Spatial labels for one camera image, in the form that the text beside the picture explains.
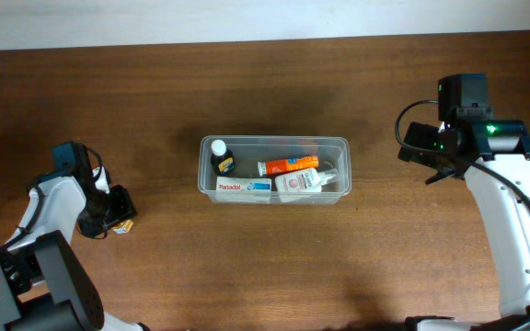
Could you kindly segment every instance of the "white plastic bottle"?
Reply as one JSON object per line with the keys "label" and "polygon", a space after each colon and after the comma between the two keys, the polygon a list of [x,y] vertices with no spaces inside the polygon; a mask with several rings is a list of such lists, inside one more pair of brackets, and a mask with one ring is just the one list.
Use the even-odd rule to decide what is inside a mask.
{"label": "white plastic bottle", "polygon": [[309,198],[322,191],[322,187],[339,180],[339,171],[330,169],[317,172],[315,168],[294,171],[275,178],[275,187],[283,203]]}

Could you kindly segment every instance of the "white wall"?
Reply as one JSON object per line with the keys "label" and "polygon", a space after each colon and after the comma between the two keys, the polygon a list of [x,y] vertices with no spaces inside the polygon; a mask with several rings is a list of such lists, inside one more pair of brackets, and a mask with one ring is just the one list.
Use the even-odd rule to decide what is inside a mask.
{"label": "white wall", "polygon": [[530,29],[530,0],[0,0],[0,50]]}

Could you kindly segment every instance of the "green light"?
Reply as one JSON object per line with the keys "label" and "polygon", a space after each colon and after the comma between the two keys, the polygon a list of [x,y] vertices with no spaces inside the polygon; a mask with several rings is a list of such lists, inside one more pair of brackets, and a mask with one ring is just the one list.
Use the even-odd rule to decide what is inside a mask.
{"label": "green light", "polygon": [[496,130],[498,130],[498,128],[493,125],[487,125],[486,130],[488,131],[489,134],[493,134]]}

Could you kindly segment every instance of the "brown tabletop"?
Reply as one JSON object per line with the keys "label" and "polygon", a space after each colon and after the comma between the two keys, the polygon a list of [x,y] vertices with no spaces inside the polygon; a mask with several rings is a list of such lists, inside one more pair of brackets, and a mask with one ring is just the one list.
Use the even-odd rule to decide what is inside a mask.
{"label": "brown tabletop", "polygon": [[[530,31],[0,51],[0,245],[52,170],[51,147],[101,153],[139,212],[72,247],[104,308],[153,330],[320,330],[407,316],[497,318],[475,201],[398,161],[396,115],[437,80],[483,72],[496,116],[530,130]],[[405,118],[438,124],[435,106]],[[340,136],[352,192],[333,206],[212,204],[210,134]]]}

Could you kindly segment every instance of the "plastic container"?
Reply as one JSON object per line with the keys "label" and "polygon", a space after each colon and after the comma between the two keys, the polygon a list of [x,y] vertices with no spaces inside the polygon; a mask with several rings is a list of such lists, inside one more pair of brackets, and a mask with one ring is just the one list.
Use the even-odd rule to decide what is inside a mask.
{"label": "plastic container", "polygon": [[[257,162],[280,160],[291,157],[317,155],[317,171],[337,169],[339,180],[324,186],[322,192],[280,193],[273,187],[270,199],[252,199],[250,192],[227,193],[216,191],[217,175],[210,164],[211,145],[222,139],[235,155],[235,171],[230,177],[271,178],[278,175],[259,176]],[[330,205],[351,192],[351,156],[349,143],[338,137],[290,137],[290,136],[207,136],[203,138],[198,167],[198,189],[213,202],[255,204],[308,204]],[[282,203],[280,195],[291,202]]]}

